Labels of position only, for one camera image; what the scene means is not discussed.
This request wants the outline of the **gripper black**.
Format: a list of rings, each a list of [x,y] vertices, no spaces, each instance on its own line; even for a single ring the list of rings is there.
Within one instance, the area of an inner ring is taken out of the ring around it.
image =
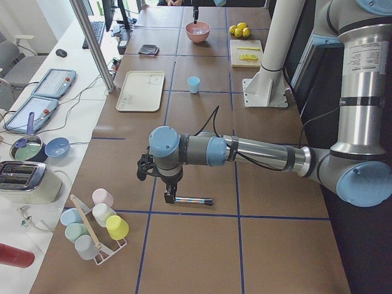
[[[175,168],[164,170],[163,168],[157,167],[157,171],[161,180],[166,184],[166,190],[164,193],[164,199],[166,203],[175,202],[175,190],[177,190],[178,183],[183,178],[183,166],[178,165]]]

